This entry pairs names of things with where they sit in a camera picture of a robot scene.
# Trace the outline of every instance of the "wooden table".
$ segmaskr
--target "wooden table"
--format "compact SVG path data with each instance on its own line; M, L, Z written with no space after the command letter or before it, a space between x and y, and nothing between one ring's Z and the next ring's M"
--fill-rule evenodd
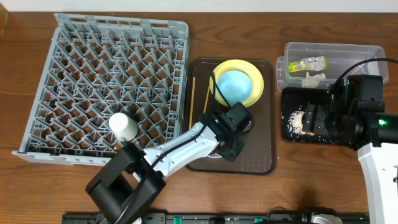
M275 66L288 42L380 45L398 58L398 14L319 13L95 13L185 21L191 58L256 58ZM9 14L0 37L0 223L60 223L65 212L96 212L85 192L100 170L25 162L18 150L57 23L52 13ZM384 86L387 112L398 113L397 65ZM280 114L280 93L277 93ZM277 118L280 133L280 118ZM356 152L343 147L283 142L267 177L179 170L152 204L185 213L266 213L309 205L337 212L367 212L363 173Z

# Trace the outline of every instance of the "white wall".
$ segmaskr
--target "white wall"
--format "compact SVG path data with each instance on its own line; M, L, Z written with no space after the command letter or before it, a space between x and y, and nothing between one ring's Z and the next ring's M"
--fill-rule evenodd
M398 12L398 0L0 0L8 11Z

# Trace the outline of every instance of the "green led indicator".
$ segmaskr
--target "green led indicator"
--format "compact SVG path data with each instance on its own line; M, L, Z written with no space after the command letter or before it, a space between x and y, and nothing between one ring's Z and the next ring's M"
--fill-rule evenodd
M380 119L380 120L379 120L379 124L380 124L381 126L383 126L383 125L387 124L387 122Z

